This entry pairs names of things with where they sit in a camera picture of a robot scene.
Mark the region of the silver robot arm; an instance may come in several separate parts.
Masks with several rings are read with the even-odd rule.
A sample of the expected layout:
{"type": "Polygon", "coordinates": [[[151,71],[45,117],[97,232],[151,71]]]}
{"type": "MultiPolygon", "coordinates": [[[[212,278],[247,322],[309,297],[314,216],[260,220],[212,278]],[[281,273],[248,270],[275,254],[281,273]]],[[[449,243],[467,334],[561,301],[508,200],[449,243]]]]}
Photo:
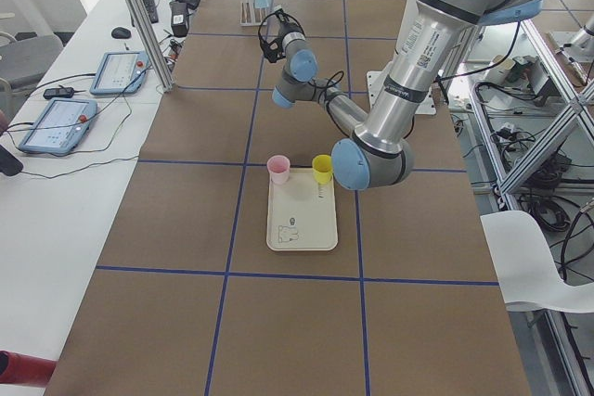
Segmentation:
{"type": "Polygon", "coordinates": [[[544,0],[416,0],[418,15],[381,78],[369,111],[333,82],[317,78],[316,57],[300,23],[283,9],[272,13],[278,37],[262,41],[270,62],[285,64],[273,90],[274,102],[290,108],[317,102],[344,133],[331,151],[333,176],[350,190],[395,185],[407,178],[414,157],[405,139],[446,57],[471,26],[521,22],[536,16],[544,0]]]}

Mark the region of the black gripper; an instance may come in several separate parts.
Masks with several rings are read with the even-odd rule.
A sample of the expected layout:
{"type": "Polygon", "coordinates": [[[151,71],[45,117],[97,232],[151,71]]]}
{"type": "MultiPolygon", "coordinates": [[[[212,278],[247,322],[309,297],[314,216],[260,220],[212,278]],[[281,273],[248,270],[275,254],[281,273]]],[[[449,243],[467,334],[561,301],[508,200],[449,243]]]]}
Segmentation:
{"type": "Polygon", "coordinates": [[[278,18],[278,43],[280,46],[286,46],[284,41],[288,38],[289,42],[293,40],[303,40],[303,28],[298,20],[287,13],[279,13],[278,18]]]}

